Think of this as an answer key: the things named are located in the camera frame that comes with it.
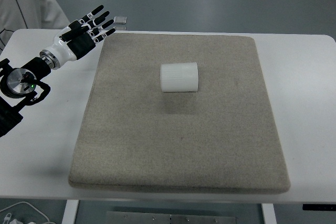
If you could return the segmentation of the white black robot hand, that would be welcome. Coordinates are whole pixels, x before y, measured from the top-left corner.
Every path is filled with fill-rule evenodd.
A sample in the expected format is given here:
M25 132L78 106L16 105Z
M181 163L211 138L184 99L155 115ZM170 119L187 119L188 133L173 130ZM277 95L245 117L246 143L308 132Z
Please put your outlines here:
M115 32L115 28L106 30L114 23L114 20L106 21L110 12L106 11L101 14L103 8L103 5L96 7L84 17L70 23L55 36L53 45L45 50L51 55L55 69L68 61L81 59L98 43Z

